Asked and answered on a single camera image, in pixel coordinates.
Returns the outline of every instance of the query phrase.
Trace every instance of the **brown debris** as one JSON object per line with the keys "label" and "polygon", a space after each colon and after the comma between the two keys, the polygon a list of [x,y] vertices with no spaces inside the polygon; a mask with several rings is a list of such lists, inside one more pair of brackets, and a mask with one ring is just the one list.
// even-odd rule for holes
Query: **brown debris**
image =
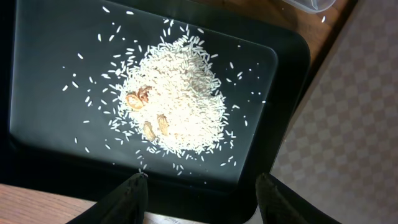
{"label": "brown debris", "polygon": [[141,101],[145,101],[146,103],[148,103],[148,91],[151,89],[152,89],[151,86],[147,86],[145,88],[140,88],[137,93],[138,98]]}
{"label": "brown debris", "polygon": [[142,103],[142,101],[139,99],[138,96],[135,95],[134,92],[133,92],[132,94],[128,94],[128,95],[126,96],[126,101],[127,101],[127,104],[128,104],[133,110],[136,110],[136,111],[139,111],[139,110],[144,106],[144,104]]}
{"label": "brown debris", "polygon": [[155,133],[152,130],[152,125],[150,124],[149,121],[146,121],[144,123],[144,134],[146,138],[150,141],[153,141],[156,138]]}
{"label": "brown debris", "polygon": [[157,122],[159,124],[159,129],[162,132],[162,134],[168,136],[169,132],[167,131],[167,128],[169,127],[169,124],[164,114],[157,116]]}

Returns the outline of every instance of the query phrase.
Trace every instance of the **black tray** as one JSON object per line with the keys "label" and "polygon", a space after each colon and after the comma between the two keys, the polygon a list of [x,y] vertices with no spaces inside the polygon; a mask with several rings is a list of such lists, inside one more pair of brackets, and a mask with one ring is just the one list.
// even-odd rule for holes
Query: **black tray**
{"label": "black tray", "polygon": [[[174,30],[177,32],[181,25],[177,21],[191,24],[191,33],[196,30],[194,26],[204,28],[205,48],[211,54],[220,54],[220,60],[214,61],[212,69],[220,74],[220,78],[232,79],[240,70],[245,73],[248,68],[253,70],[255,75],[252,79],[244,77],[242,81],[236,80],[236,86],[227,87],[224,87],[226,82],[223,80],[221,87],[227,99],[228,94],[235,95],[233,101],[226,102],[229,108],[232,104],[241,106],[240,110],[231,113],[234,114],[231,125],[238,137],[246,135],[246,138],[237,142],[233,151],[225,147],[214,156],[208,156],[206,163],[185,162],[185,159],[170,155],[163,158],[158,156],[156,159],[153,155],[145,154],[150,167],[149,212],[200,222],[245,222],[256,209],[256,176],[271,170],[307,76],[310,57],[306,43],[290,31],[190,1],[114,2],[134,8],[130,9],[136,13],[132,17],[140,19],[122,24],[121,34],[131,41],[134,30],[140,29],[140,38],[147,41],[142,45],[144,49],[146,44],[154,45],[160,41],[157,36],[162,33],[162,23],[158,22],[156,26],[154,21],[164,16],[176,20]],[[116,16],[112,13],[104,16],[102,5],[119,13]],[[83,102],[87,95],[88,77],[98,80],[95,88],[97,91],[102,90],[104,87],[98,76],[105,68],[109,69],[109,65],[105,65],[109,63],[109,56],[119,53],[117,49],[128,47],[120,40],[121,35],[117,35],[112,43],[107,40],[109,35],[103,35],[102,45],[98,45],[96,40],[99,29],[103,34],[110,34],[113,32],[110,23],[114,20],[118,24],[127,16],[123,13],[127,8],[120,5],[101,1],[18,1],[12,100],[9,92],[3,93],[4,100],[12,102],[12,109],[3,108],[2,115],[5,121],[9,121],[10,117],[12,119],[7,122],[10,128],[4,133],[7,138],[0,155],[0,166],[4,166],[1,169],[1,182],[99,200],[136,172],[139,167],[135,159],[136,148],[132,150],[126,147],[109,153],[103,147],[104,137],[99,137],[96,132],[100,127],[107,126],[109,118],[104,119],[103,114],[96,111],[98,104],[90,109]],[[106,26],[109,30],[103,29],[105,23],[109,23]],[[101,46],[109,52],[106,57],[97,50]],[[82,53],[84,60],[77,58],[76,53],[81,51],[86,52]],[[234,71],[227,69],[225,74],[221,73],[229,64],[229,60],[223,59],[223,54],[230,54],[228,58],[236,62]],[[85,77],[86,83],[79,79],[79,90],[65,95],[60,89],[67,83],[69,90],[72,90],[72,73],[77,73],[80,78]],[[8,83],[2,82],[6,91],[9,90]],[[262,95],[251,96],[252,89],[256,94],[261,91]],[[244,103],[248,98],[245,95],[251,100],[246,105]],[[265,99],[267,103],[263,105],[261,101]],[[249,125],[250,128],[245,129],[244,114],[248,116],[249,124],[260,119],[259,125]],[[88,115],[97,125],[91,129],[82,124]],[[113,134],[107,127],[105,129],[104,136]],[[70,150],[71,145],[75,144],[74,136],[85,141],[85,144],[92,144],[90,155],[84,151],[84,146],[75,151]],[[142,151],[145,149],[144,145],[134,146]],[[220,169],[220,163],[231,155],[234,156],[233,160],[238,161],[237,167],[229,164],[229,168]],[[177,177],[176,171],[172,170],[172,162],[183,164],[189,170],[187,173],[192,172],[193,175],[186,173]]]}

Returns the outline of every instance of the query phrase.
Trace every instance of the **uncooked rice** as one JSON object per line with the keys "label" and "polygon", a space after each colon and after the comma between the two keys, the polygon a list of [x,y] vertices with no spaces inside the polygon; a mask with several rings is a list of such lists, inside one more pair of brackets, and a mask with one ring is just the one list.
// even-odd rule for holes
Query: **uncooked rice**
{"label": "uncooked rice", "polygon": [[[115,99],[120,100],[118,113],[128,115],[140,134],[144,133],[144,123],[150,122],[156,136],[152,143],[178,157],[184,149],[197,153],[214,149],[223,139],[225,97],[220,91],[213,94],[221,86],[221,80],[211,71],[210,55],[195,44],[199,40],[199,37],[191,37],[191,41],[179,38],[172,44],[162,42],[152,46],[139,62],[140,67],[126,70],[123,85],[110,85],[121,92]],[[151,87],[147,92],[148,103],[134,111],[126,96],[147,86]],[[166,117],[168,135],[160,130],[158,115]]]}

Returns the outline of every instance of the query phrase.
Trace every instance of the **wooden surface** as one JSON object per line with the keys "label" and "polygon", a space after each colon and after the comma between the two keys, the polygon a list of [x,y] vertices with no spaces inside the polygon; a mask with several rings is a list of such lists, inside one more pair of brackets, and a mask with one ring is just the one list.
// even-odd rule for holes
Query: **wooden surface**
{"label": "wooden surface", "polygon": [[[315,74],[341,27],[354,0],[336,0],[328,10],[307,14],[281,0],[197,0],[260,21],[298,32],[307,41]],[[0,185],[0,223],[65,223],[90,208],[94,202],[34,190]],[[146,223],[175,223],[171,218],[146,215]]]}

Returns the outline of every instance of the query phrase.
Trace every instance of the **white rice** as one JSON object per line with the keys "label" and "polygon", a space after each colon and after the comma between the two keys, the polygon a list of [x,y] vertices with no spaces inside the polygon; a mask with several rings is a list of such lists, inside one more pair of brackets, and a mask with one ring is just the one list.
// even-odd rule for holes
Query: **white rice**
{"label": "white rice", "polygon": [[105,8],[105,6],[103,6],[102,9],[104,9],[105,12],[110,13],[110,11],[107,8]]}
{"label": "white rice", "polygon": [[[180,38],[172,44],[151,47],[140,67],[127,71],[123,85],[111,86],[121,92],[115,98],[121,99],[118,113],[132,119],[140,134],[143,134],[144,123],[150,122],[156,143],[178,157],[183,149],[198,153],[214,149],[214,142],[222,138],[219,133],[226,109],[225,97],[221,92],[212,95],[221,86],[221,81],[215,78],[210,70],[211,63],[206,61],[210,55],[203,47],[195,45],[198,40],[198,37],[193,37],[192,42]],[[126,96],[146,86],[152,87],[147,92],[149,102],[144,102],[139,111],[133,111]],[[159,129],[159,114],[166,117],[168,136]]]}
{"label": "white rice", "polygon": [[72,84],[73,84],[74,87],[79,88],[79,85],[77,85],[77,84],[75,83],[75,81],[72,81]]}

